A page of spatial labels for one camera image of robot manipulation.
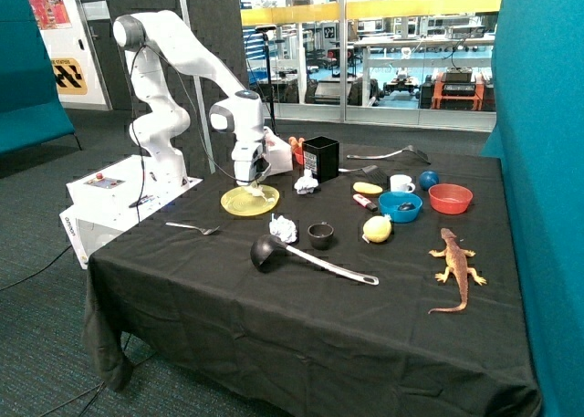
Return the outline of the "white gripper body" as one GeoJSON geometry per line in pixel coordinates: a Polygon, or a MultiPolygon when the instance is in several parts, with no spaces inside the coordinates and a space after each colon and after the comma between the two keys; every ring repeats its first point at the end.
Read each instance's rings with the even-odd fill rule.
{"type": "Polygon", "coordinates": [[[260,182],[271,172],[263,142],[237,142],[232,151],[235,180],[238,183],[260,182]]]}

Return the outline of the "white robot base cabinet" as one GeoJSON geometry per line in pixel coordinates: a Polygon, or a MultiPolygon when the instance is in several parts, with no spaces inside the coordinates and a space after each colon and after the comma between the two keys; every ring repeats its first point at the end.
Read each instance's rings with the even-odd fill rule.
{"type": "Polygon", "coordinates": [[[102,246],[201,182],[165,182],[148,156],[131,155],[67,184],[72,205],[61,223],[80,266],[102,246]]]}

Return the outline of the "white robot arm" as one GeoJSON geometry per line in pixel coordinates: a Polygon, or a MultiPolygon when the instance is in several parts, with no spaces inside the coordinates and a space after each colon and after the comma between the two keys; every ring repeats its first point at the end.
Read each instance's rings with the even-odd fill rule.
{"type": "Polygon", "coordinates": [[[172,185],[186,181],[183,154],[171,140],[191,122],[168,89],[163,60],[181,74],[210,79],[226,95],[210,108],[210,121],[215,130],[236,137],[231,156],[237,183],[249,185],[269,174],[260,96],[246,89],[180,17],[168,10],[120,16],[113,24],[113,34],[124,50],[136,96],[151,109],[134,121],[130,135],[154,159],[157,179],[172,185]]]}

